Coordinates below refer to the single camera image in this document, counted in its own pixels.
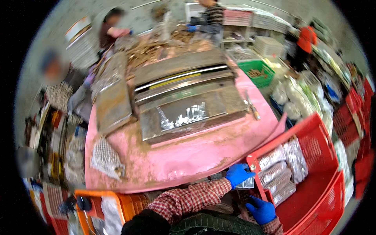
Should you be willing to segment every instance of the plaid shirt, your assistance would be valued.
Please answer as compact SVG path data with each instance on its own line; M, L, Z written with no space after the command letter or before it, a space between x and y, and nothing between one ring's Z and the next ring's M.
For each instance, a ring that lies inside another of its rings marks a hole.
M187 189L174 189L159 195L147 209L150 209L167 220L169 224L179 222L183 214L198 212L207 206L219 204L221 198L231 190L231 183L226 178L210 183L201 182L190 185ZM266 235L282 235L279 218L261 225Z

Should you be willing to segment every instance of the pink table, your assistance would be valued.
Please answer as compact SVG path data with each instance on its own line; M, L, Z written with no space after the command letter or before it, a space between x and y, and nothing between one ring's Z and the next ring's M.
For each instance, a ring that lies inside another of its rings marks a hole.
M178 186L228 168L244 159L251 150L283 133L286 117L283 116L278 123L270 106L247 75L241 69L237 69L237 73L239 77L235 83L240 95L244 96L244 90L248 89L261 120L256 121L253 115L247 114L230 123L152 146L142 142L139 122L126 125L108 136L107 140L126 166L128 182L117 181L90 168L93 145L99 138L94 105L86 136L86 188L137 193Z

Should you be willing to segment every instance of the wall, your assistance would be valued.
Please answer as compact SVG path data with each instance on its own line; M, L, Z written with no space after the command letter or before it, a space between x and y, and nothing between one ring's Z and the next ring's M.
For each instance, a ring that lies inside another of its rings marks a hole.
M24 118L27 115L34 115L39 107L34 103L33 98L41 87L41 75L37 71L38 62L43 49L56 45L62 50L67 46L64 33L74 22L86 15L96 15L107 11L115 6L128 9L130 14L123 19L121 27L131 27L135 32L143 32L151 29L156 22L151 19L150 11L155 3L134 11L130 7L150 2L151 0L61 0L51 11L41 26L38 34L31 44L26 56L24 66L18 85L15 110L15 136L16 142L23 142ZM351 30L342 14L329 0L259 0L272 6L283 9L293 15L301 16L305 22L310 22L312 17L317 17L325 23L332 34L338 40L338 46L342 49L345 61L355 61L357 66L364 72L369 73L368 63L360 50L361 46L354 32ZM170 1L170 8L178 20L185 19L184 1ZM248 0L221 0L223 3L247 4L249 6L269 11L279 17L288 20L289 15L269 6L255 3Z

